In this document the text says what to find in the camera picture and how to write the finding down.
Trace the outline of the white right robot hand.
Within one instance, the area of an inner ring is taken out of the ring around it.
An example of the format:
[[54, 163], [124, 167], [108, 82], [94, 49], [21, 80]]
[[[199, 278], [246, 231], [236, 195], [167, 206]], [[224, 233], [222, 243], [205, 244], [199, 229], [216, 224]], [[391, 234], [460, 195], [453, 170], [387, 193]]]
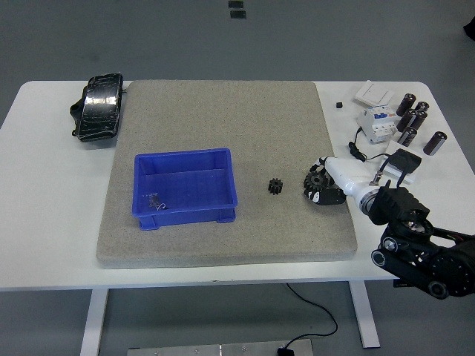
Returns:
[[321, 157], [304, 179], [304, 195], [316, 205], [340, 205], [352, 197], [365, 214], [378, 188], [370, 185], [369, 171], [355, 159]]

